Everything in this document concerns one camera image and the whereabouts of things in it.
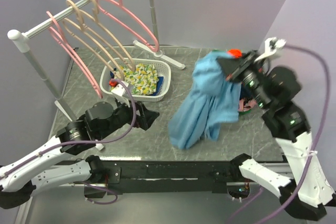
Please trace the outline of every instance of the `plastic laundry basket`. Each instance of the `plastic laundry basket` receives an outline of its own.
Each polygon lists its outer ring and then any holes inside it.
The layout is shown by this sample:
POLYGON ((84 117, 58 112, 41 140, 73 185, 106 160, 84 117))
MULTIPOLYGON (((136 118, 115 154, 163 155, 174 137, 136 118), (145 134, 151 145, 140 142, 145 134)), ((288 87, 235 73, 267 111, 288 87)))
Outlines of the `plastic laundry basket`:
MULTIPOLYGON (((122 61, 119 58, 114 59, 120 66, 125 67, 122 61)), ((167 63, 159 60, 146 60, 146 59, 133 59, 135 64, 153 64, 155 69, 157 70, 157 75, 163 77, 163 83, 160 87, 156 96, 151 95, 133 95, 136 101, 143 101, 143 102, 158 102, 163 99, 164 95, 167 94, 170 86, 170 81, 172 77, 172 73, 170 67, 167 63)), ((103 69, 103 73, 101 73, 100 77, 100 88, 105 94, 112 95, 110 92, 111 87, 109 81, 111 80, 110 69, 106 66, 103 69)))

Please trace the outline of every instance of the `clothes hanger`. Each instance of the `clothes hanger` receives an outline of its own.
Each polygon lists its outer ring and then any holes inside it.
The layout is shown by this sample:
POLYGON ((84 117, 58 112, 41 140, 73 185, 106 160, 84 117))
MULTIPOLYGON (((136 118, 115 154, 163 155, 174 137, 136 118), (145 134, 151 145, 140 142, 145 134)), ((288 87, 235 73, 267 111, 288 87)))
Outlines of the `clothes hanger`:
POLYGON ((80 41, 84 46, 86 46, 98 59, 100 59, 105 66, 107 66, 110 71, 117 76, 119 79, 121 79, 122 81, 124 80, 124 73, 123 70, 120 68, 119 64, 115 61, 115 59, 109 54, 109 52, 107 52, 107 50, 95 39, 93 38, 88 32, 86 32, 86 25, 84 24, 84 19, 83 17, 80 15, 80 11, 79 8, 71 1, 71 0, 67 0, 66 1, 68 6, 71 6, 74 10, 75 10, 75 14, 76 14, 76 20, 78 20, 79 22, 81 22, 79 25, 77 25, 75 22, 73 22, 72 20, 69 20, 68 18, 64 18, 62 20, 62 23, 66 29, 66 31, 68 33, 70 33, 70 35, 77 39, 78 41, 80 41), (114 66, 118 69, 119 73, 117 73, 114 68, 108 64, 108 62, 99 54, 97 53, 92 47, 90 47, 84 40, 82 40, 80 37, 78 37, 75 33, 73 33, 67 26, 67 24, 71 24, 74 28, 80 30, 83 34, 85 34, 89 39, 91 39, 99 48, 100 50, 113 62, 114 66))
POLYGON ((134 63, 133 58, 130 56, 130 54, 127 52, 127 50, 124 48, 122 43, 120 43, 119 40, 114 36, 114 34, 109 29, 107 29, 102 23, 99 22, 99 19, 98 19, 98 14, 99 14, 98 4, 97 4, 96 0, 91 0, 91 2, 94 5, 94 8, 92 9, 93 17, 83 10, 80 10, 80 12, 82 14, 84 14, 86 17, 88 17, 89 19, 91 19, 93 22, 95 22, 101 29, 103 29, 118 44, 118 46, 123 50, 123 52, 126 54, 127 58, 130 60, 130 62, 127 62, 112 45, 110 45, 104 38, 102 38, 94 30, 92 30, 90 27, 87 27, 87 29, 90 32, 94 33, 109 48, 111 48, 118 55, 118 57, 121 59, 121 61, 129 67, 129 69, 131 69, 132 71, 135 71, 135 63, 134 63))
POLYGON ((51 36, 54 38, 54 40, 68 53, 68 55, 74 60, 74 62, 79 66, 79 68, 82 70, 82 72, 85 74, 85 76, 88 78, 89 82, 93 86, 95 92, 100 98, 103 98, 101 89, 96 82, 95 78, 91 74, 90 70, 87 68, 87 66, 84 64, 84 62, 81 60, 81 58, 78 56, 76 51, 69 45, 67 42, 65 35, 53 17, 53 15, 47 11, 47 15, 51 18, 52 22, 56 26, 57 30, 55 30, 53 27, 49 27, 48 30, 50 31, 51 36))
POLYGON ((133 14, 130 10, 128 10, 126 7, 123 6, 122 0, 119 0, 118 2, 115 0, 104 0, 107 1, 117 7, 119 7, 122 11, 127 13, 131 18, 133 18, 148 34, 149 36, 153 39, 154 41, 154 47, 151 46, 148 41, 146 41, 143 37, 141 37, 138 33, 136 33, 134 30, 132 30, 129 26, 127 26, 125 23, 122 21, 118 20, 116 17, 114 17, 112 14, 110 14, 108 11, 104 10, 101 6, 99 6, 99 9, 108 17, 119 23, 122 27, 124 27, 126 30, 128 30, 130 33, 135 35, 138 40, 140 40, 142 43, 144 43, 146 46, 148 46, 153 52, 158 52, 160 50, 159 42, 157 38, 154 36, 152 31, 135 15, 133 14))

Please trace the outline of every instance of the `gray marble table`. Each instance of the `gray marble table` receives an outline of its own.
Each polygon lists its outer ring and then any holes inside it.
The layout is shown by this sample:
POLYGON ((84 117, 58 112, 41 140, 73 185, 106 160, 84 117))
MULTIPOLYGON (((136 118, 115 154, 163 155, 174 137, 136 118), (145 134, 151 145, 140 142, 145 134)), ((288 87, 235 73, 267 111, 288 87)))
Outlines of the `gray marble table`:
MULTIPOLYGON (((123 139, 105 144, 105 149, 101 152, 92 148, 74 158, 99 155, 103 160, 229 161, 241 153, 247 153, 258 161, 282 160, 280 148, 264 126, 260 118, 262 111, 258 108, 241 116, 237 123, 223 124, 217 142, 205 139, 189 150, 174 148, 169 140, 167 123, 191 89, 195 62, 210 52, 210 49, 177 47, 163 47, 162 49, 167 56, 184 63, 186 68, 178 70, 171 67, 171 86, 164 99, 160 102, 145 102, 148 109, 160 112, 160 117, 156 119, 152 127, 147 131, 133 129, 123 139)), ((151 58, 140 49, 128 47, 127 50, 133 58, 151 58)), ((79 49, 78 54, 99 83, 104 65, 87 50, 79 49)), ((101 101, 76 65, 72 66, 64 97, 77 116, 101 101)), ((115 104, 113 98, 107 95, 103 100, 115 104)), ((67 123, 66 117, 62 113, 57 113, 52 128, 53 134, 67 123)), ((107 139, 121 134, 127 127, 128 125, 125 125, 107 139)))

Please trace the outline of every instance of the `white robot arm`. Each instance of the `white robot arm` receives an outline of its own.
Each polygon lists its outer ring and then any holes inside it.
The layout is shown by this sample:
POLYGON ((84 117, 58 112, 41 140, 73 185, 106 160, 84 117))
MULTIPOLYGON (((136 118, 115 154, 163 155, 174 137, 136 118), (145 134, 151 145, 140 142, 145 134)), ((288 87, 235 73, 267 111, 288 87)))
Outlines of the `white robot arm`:
MULTIPOLYGON (((0 207, 17 207, 31 196, 67 183, 96 183, 107 171, 98 156, 89 156, 72 165, 50 169, 53 165, 92 148, 115 130, 131 123, 133 108, 129 103, 120 103, 113 108, 106 102, 99 102, 88 109, 77 121, 70 122, 59 130, 47 143, 20 160, 0 167, 0 207), (88 144, 62 143, 92 141, 88 144)), ((136 102, 136 127, 149 129, 158 112, 147 110, 136 102)))
POLYGON ((245 178, 259 183, 284 204, 297 187, 308 157, 312 156, 298 195, 285 210, 294 218, 317 221, 327 214, 325 206, 336 206, 336 194, 322 171, 317 152, 311 152, 313 140, 306 115, 292 102, 301 90, 301 85, 291 69, 277 66, 269 74, 265 74, 258 63, 273 56, 285 43, 284 40, 269 38, 262 55, 250 51, 242 59, 222 58, 217 61, 228 76, 227 80, 242 82, 264 109, 262 119, 281 147, 294 178, 274 173, 247 154, 239 155, 231 161, 231 174, 236 179, 245 178))

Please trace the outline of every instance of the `blue towel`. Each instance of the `blue towel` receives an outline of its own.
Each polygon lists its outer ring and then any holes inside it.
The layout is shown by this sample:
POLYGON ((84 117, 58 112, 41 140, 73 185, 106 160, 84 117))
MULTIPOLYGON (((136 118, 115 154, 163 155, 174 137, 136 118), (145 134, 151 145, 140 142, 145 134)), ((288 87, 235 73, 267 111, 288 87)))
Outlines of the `blue towel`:
POLYGON ((240 84, 225 81, 218 57, 231 55, 212 51, 196 62, 191 91, 169 121, 170 141, 179 149, 190 148, 201 136, 216 141, 221 123, 238 121, 240 84))

